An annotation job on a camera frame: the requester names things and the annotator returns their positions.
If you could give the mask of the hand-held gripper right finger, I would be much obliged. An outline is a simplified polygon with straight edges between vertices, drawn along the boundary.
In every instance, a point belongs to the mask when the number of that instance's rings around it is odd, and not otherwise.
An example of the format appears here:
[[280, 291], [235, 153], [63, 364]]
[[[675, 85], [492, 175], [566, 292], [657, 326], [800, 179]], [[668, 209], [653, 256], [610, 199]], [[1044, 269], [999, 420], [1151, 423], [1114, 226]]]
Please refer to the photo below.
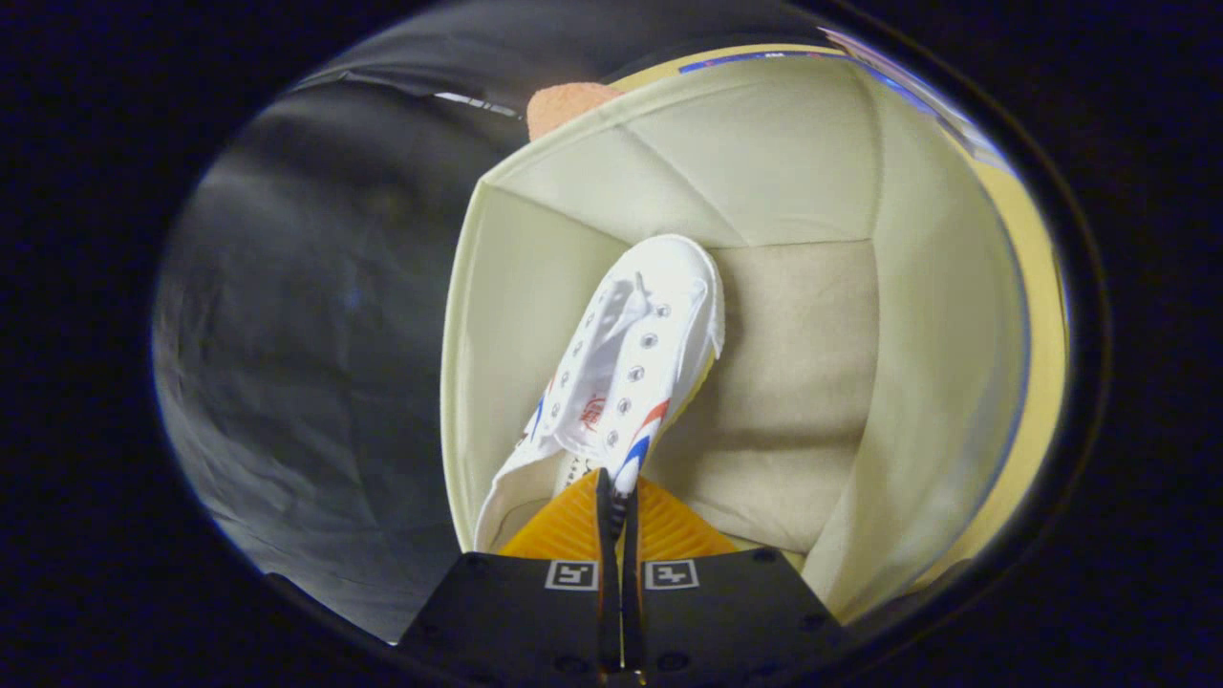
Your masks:
[[742, 547], [638, 481], [624, 539], [626, 661], [641, 675], [797, 675], [848, 635], [775, 547]]

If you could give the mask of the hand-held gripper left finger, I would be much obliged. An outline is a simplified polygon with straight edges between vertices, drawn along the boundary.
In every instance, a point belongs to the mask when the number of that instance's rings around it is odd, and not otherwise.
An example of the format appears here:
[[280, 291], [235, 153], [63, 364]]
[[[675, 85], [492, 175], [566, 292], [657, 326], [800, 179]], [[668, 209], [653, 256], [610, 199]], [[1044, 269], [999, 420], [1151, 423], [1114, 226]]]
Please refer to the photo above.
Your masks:
[[548, 505], [577, 535], [564, 554], [464, 554], [397, 654], [434, 675], [616, 672], [620, 589], [607, 505], [598, 470]]

